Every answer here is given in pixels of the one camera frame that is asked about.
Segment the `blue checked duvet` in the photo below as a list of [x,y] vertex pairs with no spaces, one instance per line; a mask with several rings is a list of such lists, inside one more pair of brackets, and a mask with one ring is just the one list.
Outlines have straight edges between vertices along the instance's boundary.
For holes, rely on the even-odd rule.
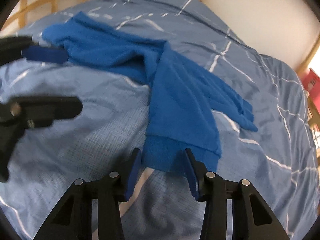
[[[290,239],[307,234],[318,217],[319,176],[305,92],[291,67],[258,53],[199,0],[93,0],[44,17],[21,33],[52,45],[43,31],[78,13],[118,31],[169,42],[250,103],[255,132],[213,111],[222,154],[216,169],[205,165],[224,179],[249,180]],[[133,149],[143,151],[150,88],[70,61],[16,63],[17,70],[29,72],[9,99],[77,96],[84,106],[72,120],[28,130],[13,152],[1,207],[16,232],[32,239],[74,180],[98,180],[119,170]],[[144,163],[136,194],[120,205],[126,239],[198,239],[203,215],[204,204],[192,197],[184,174]]]

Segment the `red storage box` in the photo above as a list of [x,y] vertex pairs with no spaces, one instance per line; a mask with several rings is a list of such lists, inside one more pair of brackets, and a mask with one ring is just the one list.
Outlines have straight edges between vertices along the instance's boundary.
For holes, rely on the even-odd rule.
[[308,71],[303,75],[302,84],[313,100],[319,97],[319,76],[313,71],[313,69],[308,69]]

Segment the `blue fleece pants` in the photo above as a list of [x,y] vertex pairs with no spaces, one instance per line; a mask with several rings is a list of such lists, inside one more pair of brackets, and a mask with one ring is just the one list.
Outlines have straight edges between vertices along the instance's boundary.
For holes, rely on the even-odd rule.
[[257,131],[250,103],[165,40],[118,31],[83,13],[49,26],[42,38],[62,47],[74,64],[121,74],[150,88],[143,146],[147,167],[183,175],[182,152],[189,148],[197,160],[216,169],[222,150],[213,111]]

